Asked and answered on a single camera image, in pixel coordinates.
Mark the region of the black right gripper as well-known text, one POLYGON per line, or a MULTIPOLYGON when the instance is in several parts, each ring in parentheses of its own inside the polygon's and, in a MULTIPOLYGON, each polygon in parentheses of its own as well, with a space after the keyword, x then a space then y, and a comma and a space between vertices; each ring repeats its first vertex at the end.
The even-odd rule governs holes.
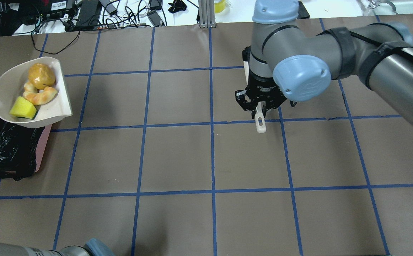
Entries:
POLYGON ((251 111, 252 119, 257 113, 258 103, 263 102, 263 116, 267 117, 287 99, 275 83, 269 65, 255 57, 250 46, 242 51, 242 58, 249 62, 249 82, 245 90, 235 91, 235 101, 244 111, 251 111))

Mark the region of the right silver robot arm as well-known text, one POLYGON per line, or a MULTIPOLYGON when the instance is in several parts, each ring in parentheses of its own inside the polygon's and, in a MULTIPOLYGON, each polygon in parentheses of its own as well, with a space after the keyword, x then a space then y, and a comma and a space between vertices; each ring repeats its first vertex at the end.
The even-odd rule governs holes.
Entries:
POLYGON ((337 27, 307 37, 298 15, 296 0, 255 2, 252 42, 242 52, 247 86, 235 100, 257 124, 286 100, 311 100, 331 81, 356 75, 413 126, 413 36, 405 24, 337 27))

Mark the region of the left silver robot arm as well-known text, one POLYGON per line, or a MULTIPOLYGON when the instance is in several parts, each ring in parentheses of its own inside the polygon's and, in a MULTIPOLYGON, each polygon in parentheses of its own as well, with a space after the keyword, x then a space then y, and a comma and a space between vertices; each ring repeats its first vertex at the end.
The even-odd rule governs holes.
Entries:
POLYGON ((114 256, 114 252, 98 239, 88 240, 83 246, 67 246, 59 250, 45 250, 29 246, 0 243, 0 256, 114 256))

